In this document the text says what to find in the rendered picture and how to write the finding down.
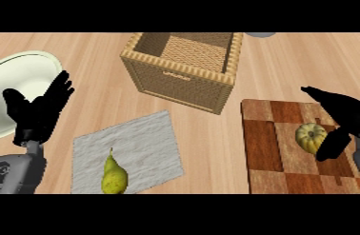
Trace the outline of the yellow-green squash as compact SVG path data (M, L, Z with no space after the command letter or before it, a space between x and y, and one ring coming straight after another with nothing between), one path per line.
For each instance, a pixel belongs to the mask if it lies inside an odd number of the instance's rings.
M294 141L297 146L311 154L316 153L327 132L315 123L302 124L294 130Z

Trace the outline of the white plate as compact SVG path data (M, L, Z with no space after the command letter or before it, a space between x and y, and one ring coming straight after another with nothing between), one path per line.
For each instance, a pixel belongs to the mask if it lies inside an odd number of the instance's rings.
M45 51L27 50L0 59L0 138L14 132L14 121L7 115L2 90L15 89L32 102L45 93L60 71L60 61Z

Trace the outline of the green pear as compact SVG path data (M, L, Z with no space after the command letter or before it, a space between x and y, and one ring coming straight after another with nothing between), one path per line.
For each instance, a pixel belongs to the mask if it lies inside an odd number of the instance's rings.
M119 167L113 156L107 155L104 160L104 175L101 179L101 191L104 194L122 194L128 186L128 173Z

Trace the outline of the grey round object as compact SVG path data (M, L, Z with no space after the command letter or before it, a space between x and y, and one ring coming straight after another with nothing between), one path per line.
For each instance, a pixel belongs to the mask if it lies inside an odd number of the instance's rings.
M244 32L244 33L255 38L266 38L275 34L275 32Z

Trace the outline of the grey cloth placemat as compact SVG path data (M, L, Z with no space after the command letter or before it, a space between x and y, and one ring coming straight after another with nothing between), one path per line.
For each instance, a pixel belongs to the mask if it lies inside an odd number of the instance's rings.
M73 139L72 194L101 194L104 159L128 173L126 194L184 174L169 114L162 110Z

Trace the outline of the checkered wooden cutting board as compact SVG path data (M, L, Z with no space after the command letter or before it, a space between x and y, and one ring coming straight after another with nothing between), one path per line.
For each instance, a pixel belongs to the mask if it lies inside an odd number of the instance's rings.
M325 130L337 127L318 104L246 99L240 113L252 194L360 193L355 144L337 159L319 162L294 141L294 130L306 123Z

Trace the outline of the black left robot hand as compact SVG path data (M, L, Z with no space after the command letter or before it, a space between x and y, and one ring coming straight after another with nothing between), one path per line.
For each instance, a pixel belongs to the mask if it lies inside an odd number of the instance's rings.
M2 90L7 115L15 123L13 139L15 146L21 147L27 141L42 144L48 140L60 112L73 92L69 73L64 70L52 79L44 94L32 102L24 99L15 89Z

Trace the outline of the wicker basket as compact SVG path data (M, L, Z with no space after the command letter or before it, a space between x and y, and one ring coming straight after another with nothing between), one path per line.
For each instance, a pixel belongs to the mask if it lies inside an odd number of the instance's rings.
M240 32L136 32L120 60L139 92L213 114L234 86Z

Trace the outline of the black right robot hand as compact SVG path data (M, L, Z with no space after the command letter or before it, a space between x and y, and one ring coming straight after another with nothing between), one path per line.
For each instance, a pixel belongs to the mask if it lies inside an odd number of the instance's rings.
M300 87L300 90L319 103L339 126L327 133L315 152L315 159L322 162L339 157L350 141L349 135L360 137L360 100L314 87Z

